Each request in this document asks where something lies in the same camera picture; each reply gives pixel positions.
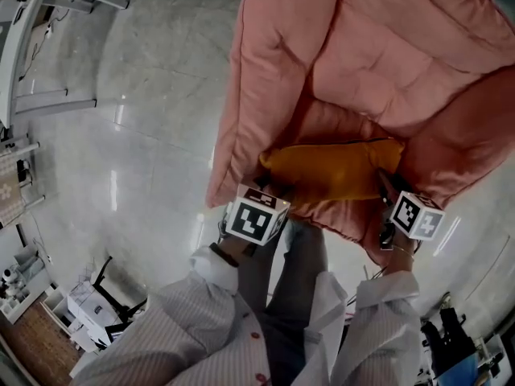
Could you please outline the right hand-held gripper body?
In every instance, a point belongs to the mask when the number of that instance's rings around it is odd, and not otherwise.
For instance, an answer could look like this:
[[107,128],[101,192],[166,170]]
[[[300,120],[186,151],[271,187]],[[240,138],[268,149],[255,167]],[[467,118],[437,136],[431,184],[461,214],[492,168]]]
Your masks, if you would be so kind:
[[400,232],[411,240],[430,241],[435,238],[445,212],[431,198],[416,194],[399,175],[378,170],[379,194],[385,204],[379,232],[380,249],[393,249],[393,237]]

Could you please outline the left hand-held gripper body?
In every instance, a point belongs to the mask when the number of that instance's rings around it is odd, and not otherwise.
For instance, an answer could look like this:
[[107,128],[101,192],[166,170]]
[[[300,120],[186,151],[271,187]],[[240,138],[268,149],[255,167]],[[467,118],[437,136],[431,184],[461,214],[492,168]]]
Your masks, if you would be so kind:
[[290,210],[295,187],[270,175],[222,184],[219,192],[231,197],[219,222],[219,239],[236,236],[257,246],[270,242],[281,230]]

